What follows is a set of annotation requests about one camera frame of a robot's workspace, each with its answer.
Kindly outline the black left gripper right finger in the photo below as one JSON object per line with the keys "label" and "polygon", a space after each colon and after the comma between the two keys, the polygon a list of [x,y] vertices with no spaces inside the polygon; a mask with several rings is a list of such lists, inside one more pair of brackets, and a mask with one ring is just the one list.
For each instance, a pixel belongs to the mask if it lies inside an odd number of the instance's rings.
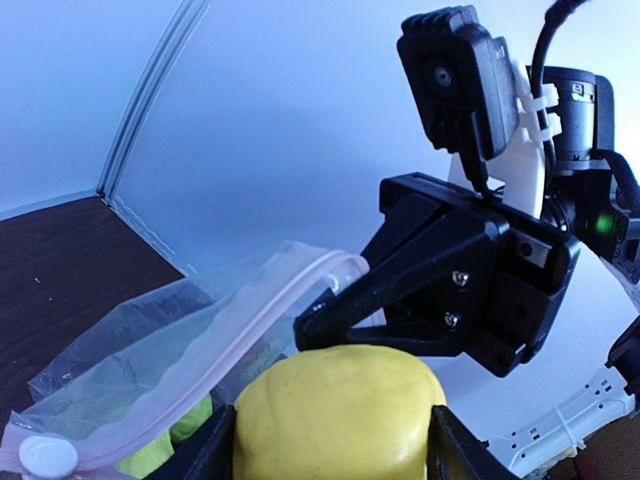
{"label": "black left gripper right finger", "polygon": [[515,480],[447,406],[431,409],[426,467],[428,480]]}

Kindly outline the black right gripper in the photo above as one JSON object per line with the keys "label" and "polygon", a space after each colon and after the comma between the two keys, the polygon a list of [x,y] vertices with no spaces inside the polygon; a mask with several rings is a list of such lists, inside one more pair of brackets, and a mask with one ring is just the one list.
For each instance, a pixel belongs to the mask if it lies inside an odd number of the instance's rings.
{"label": "black right gripper", "polygon": [[294,322],[299,350],[468,354],[497,377],[542,348],[579,256],[571,235],[424,174],[382,181],[367,274]]}

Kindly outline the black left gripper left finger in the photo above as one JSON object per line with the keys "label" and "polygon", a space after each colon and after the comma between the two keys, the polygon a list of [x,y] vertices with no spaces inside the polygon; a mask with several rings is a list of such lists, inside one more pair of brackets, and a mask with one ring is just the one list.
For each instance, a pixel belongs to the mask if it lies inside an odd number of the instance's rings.
{"label": "black left gripper left finger", "polygon": [[235,409],[218,407],[150,480],[231,480]]}

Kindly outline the green toy apple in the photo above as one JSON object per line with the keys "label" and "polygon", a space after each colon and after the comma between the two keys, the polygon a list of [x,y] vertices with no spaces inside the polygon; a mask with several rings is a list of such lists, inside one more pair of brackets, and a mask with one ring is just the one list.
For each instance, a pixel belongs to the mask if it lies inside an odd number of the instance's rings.
{"label": "green toy apple", "polygon": [[213,400],[207,394],[168,431],[141,450],[121,460],[115,468],[136,479],[144,479],[163,466],[175,453],[175,447],[189,440],[212,416]]}

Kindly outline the clear zip top bag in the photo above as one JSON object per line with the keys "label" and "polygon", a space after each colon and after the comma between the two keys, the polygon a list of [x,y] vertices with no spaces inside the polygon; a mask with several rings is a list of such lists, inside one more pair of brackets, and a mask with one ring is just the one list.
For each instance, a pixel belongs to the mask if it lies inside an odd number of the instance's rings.
{"label": "clear zip top bag", "polygon": [[367,273],[341,250],[291,243],[239,288],[182,279],[125,301],[30,381],[1,468],[25,479],[134,479],[133,458],[214,389],[227,401],[294,352],[294,318]]}

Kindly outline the yellow toy lemon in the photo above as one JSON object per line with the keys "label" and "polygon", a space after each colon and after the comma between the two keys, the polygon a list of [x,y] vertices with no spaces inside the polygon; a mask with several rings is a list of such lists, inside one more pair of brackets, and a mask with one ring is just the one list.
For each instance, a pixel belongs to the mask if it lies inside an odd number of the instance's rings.
{"label": "yellow toy lemon", "polygon": [[299,353],[263,372],[235,403],[236,479],[423,479],[434,373],[388,347]]}

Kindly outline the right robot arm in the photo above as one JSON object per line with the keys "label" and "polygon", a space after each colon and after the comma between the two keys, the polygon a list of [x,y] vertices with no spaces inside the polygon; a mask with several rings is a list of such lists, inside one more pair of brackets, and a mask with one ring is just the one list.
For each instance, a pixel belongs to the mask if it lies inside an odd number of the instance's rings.
{"label": "right robot arm", "polygon": [[364,249],[370,270],[297,318],[302,350],[341,344],[416,356],[466,353],[496,376],[542,348],[581,247],[639,295],[639,187],[614,151],[614,93],[603,76],[549,67],[560,157],[540,213],[502,189],[493,202],[456,177],[385,179],[385,220]]}

